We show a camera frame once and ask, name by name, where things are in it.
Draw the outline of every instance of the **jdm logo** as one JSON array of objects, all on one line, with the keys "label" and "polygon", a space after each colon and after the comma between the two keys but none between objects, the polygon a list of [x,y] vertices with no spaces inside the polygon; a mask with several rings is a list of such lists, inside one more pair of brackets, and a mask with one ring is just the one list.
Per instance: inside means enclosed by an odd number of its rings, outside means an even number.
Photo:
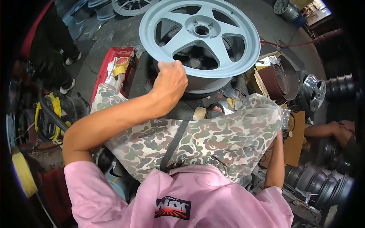
[{"label": "jdm logo", "polygon": [[156,199],[155,218],[160,216],[172,216],[179,219],[190,219],[191,202],[174,197],[165,196]]}]

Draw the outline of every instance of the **sandal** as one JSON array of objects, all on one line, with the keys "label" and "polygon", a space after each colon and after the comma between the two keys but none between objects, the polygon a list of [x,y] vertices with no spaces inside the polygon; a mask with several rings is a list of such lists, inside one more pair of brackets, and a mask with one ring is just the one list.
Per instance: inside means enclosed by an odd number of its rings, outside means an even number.
[{"label": "sandal", "polygon": [[[222,110],[222,112],[219,111],[215,111],[213,110],[214,107],[218,107]],[[224,108],[220,103],[213,103],[211,105],[209,105],[209,107],[207,108],[207,113],[205,115],[205,119],[212,119],[218,116],[223,116],[224,115]]]}]

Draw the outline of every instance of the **black strap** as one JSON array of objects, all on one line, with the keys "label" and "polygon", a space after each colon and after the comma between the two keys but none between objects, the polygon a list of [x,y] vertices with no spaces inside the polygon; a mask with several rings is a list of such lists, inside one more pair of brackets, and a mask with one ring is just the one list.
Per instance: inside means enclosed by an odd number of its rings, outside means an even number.
[{"label": "black strap", "polygon": [[169,147],[166,150],[164,157],[161,160],[160,170],[162,172],[168,173],[167,164],[169,163],[170,159],[172,158],[172,155],[174,154],[177,146],[179,145],[180,140],[183,137],[188,124],[189,124],[189,120],[183,120],[181,122],[179,128],[177,129],[176,135],[172,139]]}]

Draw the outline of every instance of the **red air hose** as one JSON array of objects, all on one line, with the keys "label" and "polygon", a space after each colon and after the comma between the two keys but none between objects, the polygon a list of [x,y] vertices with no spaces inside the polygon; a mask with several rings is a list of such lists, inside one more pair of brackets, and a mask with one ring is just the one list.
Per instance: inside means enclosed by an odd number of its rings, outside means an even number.
[{"label": "red air hose", "polygon": [[337,30],[337,31],[335,31],[334,33],[332,33],[332,34],[330,34],[330,35],[328,35],[328,36],[322,37],[322,38],[317,39],[317,40],[313,40],[313,41],[311,41],[311,42],[307,42],[307,43],[300,43],[300,44],[298,44],[298,45],[280,45],[280,44],[272,43],[272,42],[269,42],[269,41],[266,41],[266,40],[260,40],[260,42],[262,42],[262,43],[269,43],[269,44],[271,44],[271,45],[275,45],[275,46],[278,46],[278,47],[299,47],[299,46],[308,45],[308,44],[311,44],[311,43],[314,43],[314,42],[319,42],[319,41],[321,41],[321,40],[325,40],[325,39],[327,39],[328,37],[331,37],[331,36],[333,36],[333,35],[335,35],[335,34],[337,34],[337,33],[341,33],[341,32],[342,32],[341,30]]}]

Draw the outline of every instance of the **red plastic crate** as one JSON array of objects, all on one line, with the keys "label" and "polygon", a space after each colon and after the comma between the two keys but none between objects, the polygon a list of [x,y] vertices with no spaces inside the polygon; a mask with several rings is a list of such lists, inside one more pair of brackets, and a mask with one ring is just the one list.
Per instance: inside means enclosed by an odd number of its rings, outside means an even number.
[{"label": "red plastic crate", "polygon": [[[105,56],[103,64],[101,65],[100,72],[98,74],[98,77],[97,77],[97,80],[95,83],[94,91],[92,93],[91,104],[94,101],[99,84],[104,83],[108,77],[108,64],[111,61],[113,61],[115,57],[118,57],[118,58],[119,57],[130,57],[129,61],[128,61],[128,65],[126,67],[126,73],[125,73],[125,78],[124,78],[123,84],[124,84],[125,80],[127,79],[127,77],[130,77],[133,79],[134,71],[135,71],[135,69],[133,69],[134,68],[133,63],[134,63],[134,59],[136,59],[136,58],[134,58],[135,57],[135,48],[134,47],[111,47]],[[123,88],[120,88],[119,92],[121,94],[123,94]]]}]

